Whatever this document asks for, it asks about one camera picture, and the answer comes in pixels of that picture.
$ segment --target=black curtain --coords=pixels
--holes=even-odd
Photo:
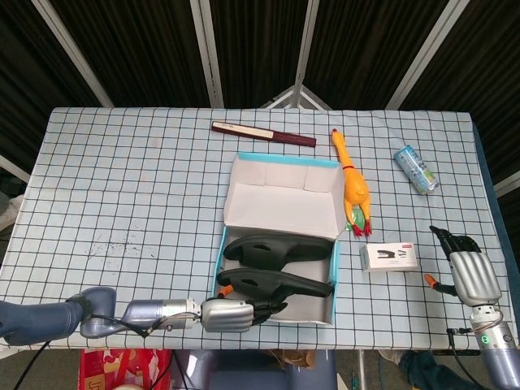
[[[189,0],[51,3],[116,106],[210,106]]]
[[[294,85],[307,1],[210,0],[226,108],[256,108]]]
[[[0,2],[0,154],[33,170],[50,112],[99,106],[29,0]]]
[[[401,109],[469,111],[493,183],[520,171],[520,2],[470,2]]]
[[[333,109],[383,109],[446,3],[320,2],[304,85]]]
[[[517,264],[520,266],[520,202],[518,199],[520,199],[520,188],[499,197],[498,204]]]

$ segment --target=rubber chicken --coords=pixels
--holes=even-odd
[[[368,191],[365,178],[352,164],[347,145],[343,135],[335,128],[332,129],[332,143],[338,151],[340,163],[344,173],[344,212],[347,214],[347,220],[352,225],[355,236],[362,236],[363,232],[369,236],[372,234],[371,228],[371,195]],[[352,207],[359,205],[363,215],[365,216],[365,231],[361,230],[354,223],[352,216]]]

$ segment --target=box lid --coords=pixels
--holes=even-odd
[[[224,223],[335,240],[345,229],[344,176],[338,162],[239,153]]]

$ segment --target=grid tablecloth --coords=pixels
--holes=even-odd
[[[223,135],[210,131],[212,120],[311,135],[317,146]],[[374,230],[368,239],[340,236],[335,325],[264,323],[242,334],[196,326],[145,340],[131,333],[86,340],[76,332],[51,347],[446,349],[446,327],[470,326],[470,310],[423,282],[424,272],[452,282],[431,224],[472,236],[488,253],[510,320],[504,256],[471,119],[452,112],[58,108],[0,272],[0,297],[56,302],[105,285],[117,289],[117,316],[132,299],[200,303],[210,294],[236,152],[336,159],[334,127],[366,177]],[[439,178],[433,194],[418,195],[393,162],[404,144]],[[420,271],[363,273],[359,249],[367,241],[416,243]],[[478,348],[472,336],[456,343]]]

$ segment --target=jeans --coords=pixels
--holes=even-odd
[[[408,351],[399,362],[408,382],[421,390],[482,390],[462,379],[447,366],[439,365],[430,352]]]

